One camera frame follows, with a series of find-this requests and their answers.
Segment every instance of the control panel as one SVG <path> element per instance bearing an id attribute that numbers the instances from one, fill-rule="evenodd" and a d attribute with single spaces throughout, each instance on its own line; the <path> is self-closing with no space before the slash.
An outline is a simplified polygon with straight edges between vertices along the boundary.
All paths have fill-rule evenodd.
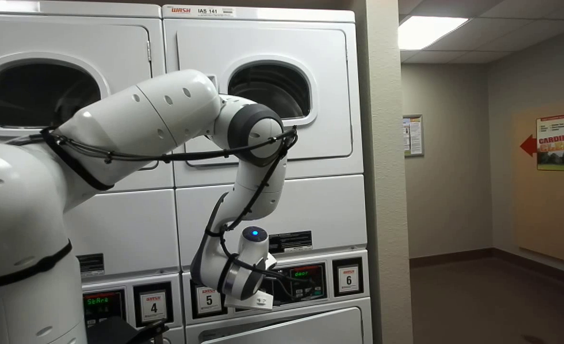
<path id="1" fill-rule="evenodd" d="M 87 329 L 108 319 L 123 319 L 135 329 L 165 321 L 165 340 L 177 344 L 182 331 L 180 275 L 98 279 L 83 285 Z"/>
<path id="2" fill-rule="evenodd" d="M 186 325 L 247 317 L 261 313 L 253 308 L 230 308 L 211 287 L 198 287 L 190 271 L 182 273 Z M 293 252 L 278 256 L 278 266 L 263 281 L 261 290 L 274 296 L 274 311 L 364 298 L 370 294 L 368 252 Z"/>
<path id="3" fill-rule="evenodd" d="M 96 327 L 96 323 L 112 317 L 127 319 L 125 308 L 125 290 L 104 290 L 85 294 L 87 329 L 92 329 Z"/>
<path id="4" fill-rule="evenodd" d="M 274 269 L 261 288 L 276 296 L 276 306 L 328 298 L 326 264 Z"/>

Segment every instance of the cable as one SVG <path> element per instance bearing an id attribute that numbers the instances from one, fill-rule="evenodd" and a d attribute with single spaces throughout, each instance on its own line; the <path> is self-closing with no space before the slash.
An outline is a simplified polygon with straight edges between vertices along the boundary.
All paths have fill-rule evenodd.
<path id="1" fill-rule="evenodd" d="M 312 298 L 312 292 L 316 290 L 314 287 L 314 281 L 312 279 L 299 279 L 299 277 L 291 277 L 291 275 L 284 275 L 284 273 L 276 273 L 276 271 L 268 271 L 268 275 L 265 279 L 270 279 L 274 283 L 278 283 L 284 290 L 284 294 L 291 300 L 291 302 L 303 302 L 307 298 Z M 295 285 L 303 285 L 303 283 L 308 283 L 308 290 L 305 296 L 297 298 L 293 292 L 287 290 L 287 285 L 282 281 L 282 279 L 287 279 L 287 281 L 293 281 Z"/>
<path id="2" fill-rule="evenodd" d="M 152 166 L 142 166 L 140 170 L 156 170 L 156 168 L 159 168 L 159 166 L 161 166 L 161 162 L 156 160 Z"/>
<path id="3" fill-rule="evenodd" d="M 94 159 L 104 159 L 106 162 L 113 162 L 113 160 L 133 160 L 133 162 L 144 162 L 144 160 L 163 160 L 163 162 L 173 162 L 173 160 L 205 160 L 205 159 L 217 159 L 217 157 L 230 157 L 230 155 L 242 155 L 242 153 L 249 153 L 255 151 L 259 147 L 265 145 L 272 145 L 278 141 L 284 141 L 286 138 L 291 138 L 291 145 L 295 145 L 297 141 L 297 128 L 284 132 L 282 136 L 270 138 L 263 143 L 255 143 L 255 145 L 245 145 L 245 147 L 236 147 L 236 149 L 224 149 L 224 151 L 203 151 L 203 153 L 171 153 L 171 155 L 133 155 L 133 153 L 119 153 L 119 151 L 112 151 L 112 149 L 104 149 L 98 145 L 89 145 L 85 141 L 68 138 L 58 134 L 58 130 L 54 128 L 45 128 L 43 132 L 47 132 L 48 136 L 52 136 L 60 145 L 71 147 L 83 155 L 94 157 Z M 29 138 L 20 138 L 20 139 L 12 139 L 12 145 L 29 145 L 29 143 L 41 143 L 45 141 L 43 134 L 37 136 L 29 136 Z"/>
<path id="4" fill-rule="evenodd" d="M 232 222 L 232 225 L 226 225 L 226 227 L 221 229 L 221 245 L 222 245 L 222 250 L 224 250 L 226 258 L 230 260 L 230 264 L 238 264 L 238 266 L 242 266 L 242 267 L 245 267 L 245 269 L 251 269 L 251 271 L 255 271 L 255 273 L 261 273 L 261 275 L 265 275 L 265 277 L 276 277 L 276 273 L 272 273 L 272 271 L 268 271 L 268 269 L 261 269 L 259 266 L 249 266 L 247 262 L 240 260 L 238 254 L 232 254 L 232 252 L 228 250 L 228 246 L 226 246 L 226 237 L 224 237 L 224 235 L 226 235 L 226 231 L 236 229 L 236 227 L 243 222 L 243 218 L 251 212 L 251 206 L 253 206 L 253 204 L 259 201 L 259 197 L 263 195 L 263 191 L 265 191 L 265 187 L 268 185 L 268 180 L 274 176 L 274 172 L 276 172 L 280 160 L 287 157 L 287 151 L 289 151 L 295 143 L 297 143 L 297 138 L 289 138 L 289 139 L 284 138 L 284 139 L 282 139 L 280 155 L 278 155 L 276 162 L 272 162 L 272 166 L 268 168 L 266 176 L 263 178 L 263 181 L 261 181 L 259 189 L 255 191 L 255 195 L 251 197 L 251 201 L 245 204 L 245 208 L 242 210 L 242 214 Z"/>

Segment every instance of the sign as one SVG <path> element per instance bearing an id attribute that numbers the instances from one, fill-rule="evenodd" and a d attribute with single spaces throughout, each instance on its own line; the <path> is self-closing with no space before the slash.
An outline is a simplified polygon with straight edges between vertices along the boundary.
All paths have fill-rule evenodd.
<path id="1" fill-rule="evenodd" d="M 337 290 L 339 294 L 345 294 L 345 292 L 360 292 L 360 267 L 358 266 L 343 266 L 339 267 L 339 285 L 337 285 Z"/>
<path id="2" fill-rule="evenodd" d="M 538 120 L 538 168 L 564 170 L 564 115 Z"/>
<path id="3" fill-rule="evenodd" d="M 142 323 L 167 321 L 167 292 L 144 292 L 142 302 Z"/>
<path id="4" fill-rule="evenodd" d="M 222 294 L 211 287 L 198 287 L 198 315 L 224 311 Z"/>
<path id="5" fill-rule="evenodd" d="M 404 157 L 423 157 L 423 116 L 404 116 Z"/>

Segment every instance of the ceiling light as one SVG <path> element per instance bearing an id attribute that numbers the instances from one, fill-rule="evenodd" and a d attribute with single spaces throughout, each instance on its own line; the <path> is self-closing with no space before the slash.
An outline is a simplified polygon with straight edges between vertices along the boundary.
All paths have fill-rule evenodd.
<path id="1" fill-rule="evenodd" d="M 400 50 L 423 50 L 452 30 L 467 23 L 467 17 L 419 17 L 414 15 L 400 25 L 398 46 Z"/>

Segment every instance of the floor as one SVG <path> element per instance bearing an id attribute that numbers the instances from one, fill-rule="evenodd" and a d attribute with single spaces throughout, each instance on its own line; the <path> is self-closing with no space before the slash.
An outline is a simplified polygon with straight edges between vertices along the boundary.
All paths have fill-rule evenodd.
<path id="1" fill-rule="evenodd" d="M 416 344 L 564 344 L 564 283 L 500 258 L 414 267 Z"/>

